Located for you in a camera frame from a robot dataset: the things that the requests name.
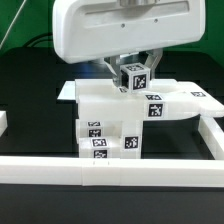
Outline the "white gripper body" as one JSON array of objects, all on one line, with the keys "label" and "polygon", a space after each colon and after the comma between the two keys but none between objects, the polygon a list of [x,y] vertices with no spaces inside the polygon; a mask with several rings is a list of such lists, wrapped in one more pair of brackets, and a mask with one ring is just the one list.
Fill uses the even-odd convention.
[{"label": "white gripper body", "polygon": [[67,63],[196,42],[205,0],[55,0],[53,44]]}]

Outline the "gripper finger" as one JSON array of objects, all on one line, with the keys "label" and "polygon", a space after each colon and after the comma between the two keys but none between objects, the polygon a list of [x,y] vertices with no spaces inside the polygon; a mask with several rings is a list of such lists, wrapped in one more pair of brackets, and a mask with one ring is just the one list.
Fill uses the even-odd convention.
[{"label": "gripper finger", "polygon": [[145,66],[150,69],[149,79],[152,80],[155,78],[155,70],[163,56],[163,49],[153,49],[147,51],[147,59],[145,61]]},{"label": "gripper finger", "polygon": [[122,85],[122,73],[120,69],[120,56],[111,56],[104,59],[105,64],[112,73],[112,80],[115,86]]}]

